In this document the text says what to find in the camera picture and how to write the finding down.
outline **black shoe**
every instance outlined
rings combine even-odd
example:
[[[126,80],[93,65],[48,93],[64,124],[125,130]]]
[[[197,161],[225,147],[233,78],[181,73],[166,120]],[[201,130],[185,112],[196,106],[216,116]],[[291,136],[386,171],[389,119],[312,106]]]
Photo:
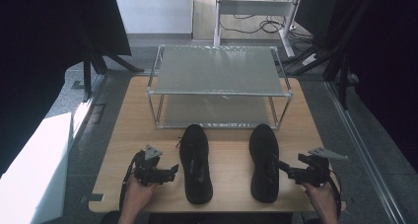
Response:
[[[205,132],[197,124],[190,125],[180,141],[180,160],[184,169],[185,196],[192,204],[203,204],[212,199],[208,155]]]
[[[260,124],[255,128],[249,139],[249,153],[254,162],[252,196],[260,202],[276,201],[279,193],[279,146],[270,126]]]

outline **hand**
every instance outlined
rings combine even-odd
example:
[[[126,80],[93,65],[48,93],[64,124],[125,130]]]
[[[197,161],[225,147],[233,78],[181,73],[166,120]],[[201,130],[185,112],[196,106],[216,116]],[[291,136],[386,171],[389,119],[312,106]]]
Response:
[[[157,184],[145,187],[131,175],[126,185],[126,194],[123,199],[123,210],[121,210],[119,224],[134,223],[136,216],[151,200],[156,187]]]
[[[338,223],[337,205],[331,185],[325,183],[322,187],[314,187],[311,184],[302,183],[302,186],[306,189],[305,193],[310,198],[322,224]]]

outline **robotic hand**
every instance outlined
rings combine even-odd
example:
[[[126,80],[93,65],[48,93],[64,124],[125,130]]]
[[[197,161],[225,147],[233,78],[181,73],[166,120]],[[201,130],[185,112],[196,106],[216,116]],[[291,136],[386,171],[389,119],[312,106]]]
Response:
[[[126,184],[132,174],[133,164],[135,164],[133,175],[142,186],[147,186],[151,183],[162,185],[163,183],[174,181],[175,173],[178,171],[178,164],[169,170],[157,169],[162,154],[163,152],[153,148],[151,145],[147,145],[145,151],[141,150],[135,154],[123,179],[119,198],[119,210],[122,210],[123,207]]]
[[[321,187],[326,182],[329,182],[334,190],[334,198],[337,204],[337,216],[339,217],[341,213],[341,189],[337,188],[334,180],[331,178],[329,161],[326,158],[326,155],[323,155],[324,152],[328,155],[332,155],[331,158],[348,160],[347,157],[336,156],[334,153],[324,149],[312,150],[310,151],[312,154],[309,156],[304,154],[298,155],[299,161],[308,164],[307,168],[293,168],[290,167],[289,164],[278,161],[278,169],[284,171],[288,175],[289,179],[295,180],[297,185],[300,185],[301,183],[309,183],[314,187]]]

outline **wooden board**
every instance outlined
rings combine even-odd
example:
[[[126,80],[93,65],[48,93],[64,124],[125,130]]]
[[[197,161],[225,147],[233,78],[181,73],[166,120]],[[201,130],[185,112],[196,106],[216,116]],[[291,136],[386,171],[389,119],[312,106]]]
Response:
[[[152,212],[194,211],[308,211],[313,210],[304,189],[295,185],[280,172],[280,190],[277,201],[265,204],[256,201],[250,193],[253,163],[248,151],[251,129],[205,129],[209,140],[209,167],[213,184],[213,198],[204,205],[190,204],[184,193],[183,169],[175,148],[184,129],[158,129],[146,98],[148,77],[132,78],[121,107],[104,162],[93,193],[103,194],[102,201],[90,201],[95,212],[118,209],[120,187],[132,157],[147,144],[162,150],[159,169],[180,164],[172,183],[159,186],[146,210]],[[314,120],[299,82],[290,79],[294,98],[276,137],[279,158],[293,167],[305,168],[298,154],[321,147]]]

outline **black cloth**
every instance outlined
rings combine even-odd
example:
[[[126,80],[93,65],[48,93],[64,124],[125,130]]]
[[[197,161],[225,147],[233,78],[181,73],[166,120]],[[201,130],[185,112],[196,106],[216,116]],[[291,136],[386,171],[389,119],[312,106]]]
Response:
[[[117,224],[119,211],[107,213],[101,224]],[[292,213],[152,213],[148,224],[290,224]]]
[[[84,59],[86,39],[114,55],[130,48],[116,0],[0,0],[0,23],[3,174],[55,102],[66,70]]]
[[[347,51],[357,94],[416,171],[417,13],[416,0],[374,0]]]

